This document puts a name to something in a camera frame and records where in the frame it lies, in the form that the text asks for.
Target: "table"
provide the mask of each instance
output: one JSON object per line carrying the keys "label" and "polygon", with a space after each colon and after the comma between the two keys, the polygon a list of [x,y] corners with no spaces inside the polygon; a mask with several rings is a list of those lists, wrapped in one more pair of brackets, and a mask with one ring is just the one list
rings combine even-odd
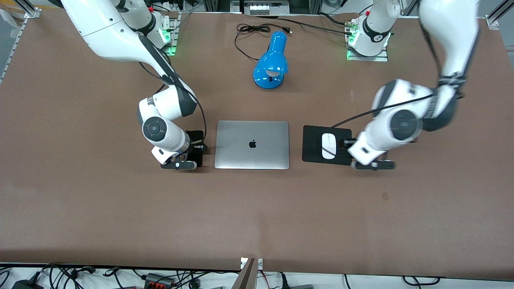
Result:
{"label": "table", "polygon": [[[238,23],[264,22],[293,30],[272,92],[233,45]],[[392,150],[396,170],[362,172],[302,162],[302,128],[368,110],[395,78],[433,86],[416,19],[396,22],[389,62],[373,63],[347,61],[338,34],[195,13],[172,62],[205,108],[211,149],[205,167],[177,172],[159,167],[136,118],[160,82],[94,55],[63,10],[45,10],[0,86],[0,261],[238,269],[256,256],[268,271],[514,279],[514,74],[499,32],[480,24],[455,120]],[[238,44],[258,57],[268,39]],[[290,169],[215,170],[221,119],[289,121]],[[199,111],[176,123],[203,128]]]}

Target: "computer mouse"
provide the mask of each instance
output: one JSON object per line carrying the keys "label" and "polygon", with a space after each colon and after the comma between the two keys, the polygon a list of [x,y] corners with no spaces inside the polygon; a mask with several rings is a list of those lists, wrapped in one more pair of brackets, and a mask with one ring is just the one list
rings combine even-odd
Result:
{"label": "computer mouse", "polygon": [[336,136],[329,133],[323,134],[321,136],[321,147],[321,155],[324,159],[335,158],[337,151]]}

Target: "silver laptop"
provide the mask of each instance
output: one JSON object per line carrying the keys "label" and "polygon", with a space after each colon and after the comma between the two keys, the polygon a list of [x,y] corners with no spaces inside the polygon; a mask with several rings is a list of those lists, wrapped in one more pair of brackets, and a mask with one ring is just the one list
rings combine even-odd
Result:
{"label": "silver laptop", "polygon": [[220,120],[214,167],[249,170],[289,169],[289,123]]}

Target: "blue desk lamp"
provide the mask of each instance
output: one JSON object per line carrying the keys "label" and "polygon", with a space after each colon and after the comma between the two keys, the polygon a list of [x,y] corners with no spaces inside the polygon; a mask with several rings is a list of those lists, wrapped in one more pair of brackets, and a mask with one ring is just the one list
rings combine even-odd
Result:
{"label": "blue desk lamp", "polygon": [[258,87],[274,89],[284,80],[284,74],[289,71],[287,59],[284,56],[287,35],[276,31],[271,35],[268,51],[264,53],[253,70],[253,81]]}

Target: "mouse pad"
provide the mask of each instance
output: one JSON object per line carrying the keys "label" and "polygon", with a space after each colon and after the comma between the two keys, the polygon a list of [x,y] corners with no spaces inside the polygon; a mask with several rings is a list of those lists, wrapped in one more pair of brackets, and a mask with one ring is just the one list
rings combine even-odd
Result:
{"label": "mouse pad", "polygon": [[[336,157],[326,159],[322,156],[321,136],[324,133],[331,133],[336,137]],[[352,156],[345,148],[339,147],[339,141],[352,138],[352,130],[327,127],[315,127],[313,125],[303,126],[302,161],[319,162],[322,164],[334,164],[349,166],[352,163]]]}

